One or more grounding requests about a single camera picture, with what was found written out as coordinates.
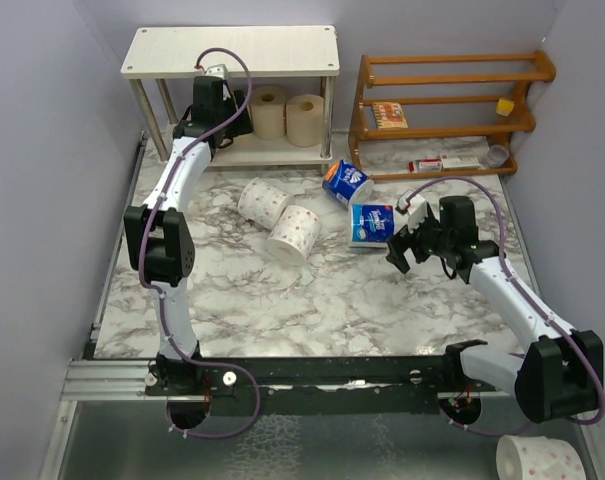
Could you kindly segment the brown paper roll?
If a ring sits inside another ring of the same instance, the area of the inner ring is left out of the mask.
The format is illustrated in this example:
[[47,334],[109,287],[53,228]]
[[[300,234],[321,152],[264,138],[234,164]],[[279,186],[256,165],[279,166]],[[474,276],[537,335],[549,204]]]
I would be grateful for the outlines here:
[[250,115],[255,135],[262,140],[275,140],[286,134],[286,93],[279,86],[259,86],[253,90]]
[[321,96],[295,96],[286,104],[286,133],[296,147],[319,145],[323,135],[324,100]]

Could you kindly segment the white red-dotted roll front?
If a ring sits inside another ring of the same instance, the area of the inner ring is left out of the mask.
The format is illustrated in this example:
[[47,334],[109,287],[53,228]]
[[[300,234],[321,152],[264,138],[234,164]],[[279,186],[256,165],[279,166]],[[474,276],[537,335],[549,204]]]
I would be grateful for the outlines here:
[[285,208],[266,240],[267,251],[276,259],[293,265],[303,265],[319,237],[320,218],[297,205]]

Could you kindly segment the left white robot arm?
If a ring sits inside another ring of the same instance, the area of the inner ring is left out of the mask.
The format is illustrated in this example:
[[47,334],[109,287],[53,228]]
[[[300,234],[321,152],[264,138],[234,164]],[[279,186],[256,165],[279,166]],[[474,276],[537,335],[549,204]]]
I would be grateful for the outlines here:
[[246,104],[223,74],[196,77],[192,104],[174,129],[160,180],[142,205],[130,206],[124,214],[130,264],[153,295],[159,324],[160,344],[150,372],[184,395],[196,392],[203,380],[187,296],[195,247],[184,211],[224,141],[250,130]]

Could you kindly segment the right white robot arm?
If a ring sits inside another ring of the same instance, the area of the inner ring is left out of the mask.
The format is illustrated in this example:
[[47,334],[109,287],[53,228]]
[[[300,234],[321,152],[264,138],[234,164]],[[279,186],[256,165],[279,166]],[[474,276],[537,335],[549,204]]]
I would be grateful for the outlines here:
[[482,240],[473,201],[447,196],[432,211],[418,194],[407,193],[395,207],[404,224],[387,241],[387,260],[400,272],[406,255],[423,263],[437,257],[477,291],[516,336],[524,355],[495,350],[484,341],[446,349],[443,383],[463,391],[476,380],[516,399],[534,423],[605,411],[603,343],[593,331],[579,331],[544,304],[512,269],[499,245]]

